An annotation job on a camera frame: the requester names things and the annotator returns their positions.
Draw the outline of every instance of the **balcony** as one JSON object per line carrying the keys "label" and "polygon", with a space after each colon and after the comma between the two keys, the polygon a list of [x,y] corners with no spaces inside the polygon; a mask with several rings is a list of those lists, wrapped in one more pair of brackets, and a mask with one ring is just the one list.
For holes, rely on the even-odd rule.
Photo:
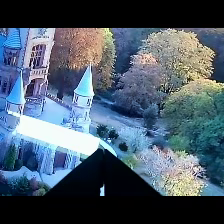
{"label": "balcony", "polygon": [[42,68],[34,68],[30,71],[30,78],[31,79],[45,79],[47,76],[47,67]]}

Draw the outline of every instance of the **conical roof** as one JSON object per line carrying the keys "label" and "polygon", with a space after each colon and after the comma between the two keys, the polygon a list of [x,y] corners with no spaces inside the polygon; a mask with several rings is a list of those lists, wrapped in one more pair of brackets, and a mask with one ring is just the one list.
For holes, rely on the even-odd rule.
{"label": "conical roof", "polygon": [[18,28],[11,28],[6,41],[3,43],[4,47],[21,49],[21,40]]}
{"label": "conical roof", "polygon": [[25,104],[26,100],[24,98],[24,91],[23,91],[22,71],[18,79],[16,80],[16,83],[13,86],[11,93],[6,98],[6,100],[13,104]]}
{"label": "conical roof", "polygon": [[74,90],[74,92],[80,96],[94,96],[91,64],[86,69],[78,87]]}

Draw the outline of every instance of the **blue conical roof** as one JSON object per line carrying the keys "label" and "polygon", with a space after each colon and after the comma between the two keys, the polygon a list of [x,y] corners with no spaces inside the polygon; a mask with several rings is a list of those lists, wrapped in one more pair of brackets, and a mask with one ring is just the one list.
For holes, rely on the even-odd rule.
{"label": "blue conical roof", "polygon": [[11,28],[6,41],[3,43],[4,47],[21,49],[21,40],[18,28]]}
{"label": "blue conical roof", "polygon": [[94,96],[91,64],[86,69],[78,87],[74,90],[74,92],[80,96]]}
{"label": "blue conical roof", "polygon": [[20,73],[11,93],[6,100],[13,104],[25,104],[26,100],[24,98],[22,72]]}

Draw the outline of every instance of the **castle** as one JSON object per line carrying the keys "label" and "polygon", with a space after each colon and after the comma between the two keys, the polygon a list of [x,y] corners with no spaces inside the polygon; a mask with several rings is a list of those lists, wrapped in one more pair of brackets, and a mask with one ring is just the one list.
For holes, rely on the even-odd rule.
{"label": "castle", "polygon": [[60,158],[63,154],[63,168],[74,168],[81,155],[91,155],[102,142],[89,134],[91,65],[74,90],[67,127],[34,118],[44,107],[54,33],[55,28],[9,28],[7,36],[0,36],[0,164],[10,144],[22,159],[25,146],[32,143],[38,171],[52,174],[57,152]]}

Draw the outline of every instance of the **spire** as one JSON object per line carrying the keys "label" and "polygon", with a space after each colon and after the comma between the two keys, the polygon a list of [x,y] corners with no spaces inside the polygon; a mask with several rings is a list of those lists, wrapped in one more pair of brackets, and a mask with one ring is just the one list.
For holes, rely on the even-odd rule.
{"label": "spire", "polygon": [[74,90],[74,92],[80,96],[94,96],[91,63],[86,69],[78,87]]}
{"label": "spire", "polygon": [[26,100],[24,98],[24,91],[23,91],[23,78],[22,78],[22,71],[19,77],[16,80],[15,85],[9,96],[6,100],[13,104],[25,104]]}
{"label": "spire", "polygon": [[19,28],[11,28],[6,41],[3,43],[4,47],[21,49],[21,40]]}

